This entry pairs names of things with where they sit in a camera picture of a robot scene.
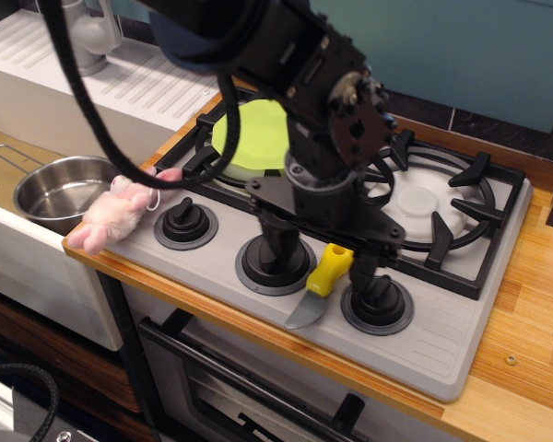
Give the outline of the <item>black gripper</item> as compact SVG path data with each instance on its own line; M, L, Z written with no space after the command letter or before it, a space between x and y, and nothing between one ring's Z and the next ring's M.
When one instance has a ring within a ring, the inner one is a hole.
M378 267L399 263L405 230L382 209L391 193L370 197L369 172L345 169L319 179L287 156L283 177L254 178L245 184L260 219L259 259L265 273L293 273L304 264L300 232L354 252L350 267L352 296L362 304L380 304L386 283L375 281Z

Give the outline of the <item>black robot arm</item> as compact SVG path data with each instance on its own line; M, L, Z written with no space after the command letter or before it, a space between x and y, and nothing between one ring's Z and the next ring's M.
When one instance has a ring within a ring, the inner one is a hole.
M395 123L364 55L304 1L150 1L150 24L166 57L183 69L214 75L236 145L240 115L233 82L243 80L287 114L289 149L282 178L248 182L263 229L243 265L251 277L278 273L299 248L300 233L354 251L354 298L370 307L384 285L375 270L395 262L403 229L382 212L385 197L365 187Z

